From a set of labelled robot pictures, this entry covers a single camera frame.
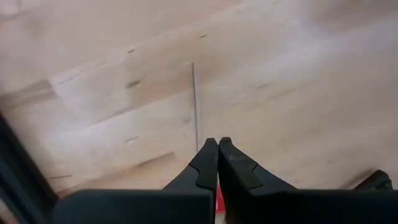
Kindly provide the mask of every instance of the red part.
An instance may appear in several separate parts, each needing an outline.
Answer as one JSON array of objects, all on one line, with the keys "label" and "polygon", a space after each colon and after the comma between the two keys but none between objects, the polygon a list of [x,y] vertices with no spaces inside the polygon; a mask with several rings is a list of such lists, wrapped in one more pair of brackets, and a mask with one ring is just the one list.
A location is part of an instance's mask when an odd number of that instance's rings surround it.
[{"label": "red part", "polygon": [[223,193],[221,193],[221,189],[220,189],[219,185],[217,185],[216,214],[225,214],[225,204],[224,204]]}]

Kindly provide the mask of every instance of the black plastic object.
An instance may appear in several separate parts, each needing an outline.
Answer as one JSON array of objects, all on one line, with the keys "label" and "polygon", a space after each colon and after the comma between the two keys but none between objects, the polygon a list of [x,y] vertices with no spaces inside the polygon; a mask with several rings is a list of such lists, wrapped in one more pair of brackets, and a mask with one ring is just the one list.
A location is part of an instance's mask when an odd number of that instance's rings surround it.
[{"label": "black plastic object", "polygon": [[218,145],[207,139],[163,190],[84,190],[61,200],[54,223],[208,223],[215,221]]},{"label": "black plastic object", "polygon": [[398,192],[368,190],[391,184],[381,171],[360,185],[364,190],[298,190],[223,138],[218,172],[227,223],[398,222]]},{"label": "black plastic object", "polygon": [[48,223],[58,198],[0,116],[0,196],[19,223]]}]

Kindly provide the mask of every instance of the dark frame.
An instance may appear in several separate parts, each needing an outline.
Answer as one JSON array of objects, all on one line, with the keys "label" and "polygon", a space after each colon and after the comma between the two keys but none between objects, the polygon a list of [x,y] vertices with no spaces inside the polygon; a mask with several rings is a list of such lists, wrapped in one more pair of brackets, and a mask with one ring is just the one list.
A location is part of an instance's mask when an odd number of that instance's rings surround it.
[{"label": "dark frame", "polygon": [[3,116],[0,115],[0,197],[20,223],[48,223],[58,201]]}]

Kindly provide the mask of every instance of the thin metal rod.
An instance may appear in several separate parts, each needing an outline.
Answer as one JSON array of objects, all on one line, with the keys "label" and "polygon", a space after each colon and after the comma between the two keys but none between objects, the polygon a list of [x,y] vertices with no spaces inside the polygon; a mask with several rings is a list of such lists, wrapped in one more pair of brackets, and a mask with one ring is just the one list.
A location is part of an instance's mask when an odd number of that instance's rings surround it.
[{"label": "thin metal rod", "polygon": [[196,70],[195,64],[192,62],[192,80],[193,80],[193,106],[194,106],[194,116],[195,116],[195,144],[197,152],[200,149],[199,146],[199,91],[198,91],[198,72]]}]

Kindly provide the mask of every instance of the wooden floor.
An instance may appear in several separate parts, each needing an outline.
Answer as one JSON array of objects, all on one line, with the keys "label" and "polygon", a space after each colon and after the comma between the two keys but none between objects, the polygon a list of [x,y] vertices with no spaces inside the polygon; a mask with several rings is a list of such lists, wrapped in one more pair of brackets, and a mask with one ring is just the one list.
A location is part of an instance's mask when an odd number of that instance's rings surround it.
[{"label": "wooden floor", "polygon": [[60,195],[158,189],[195,155],[192,62],[200,142],[300,188],[398,184],[394,0],[35,0],[0,19],[0,109]]}]

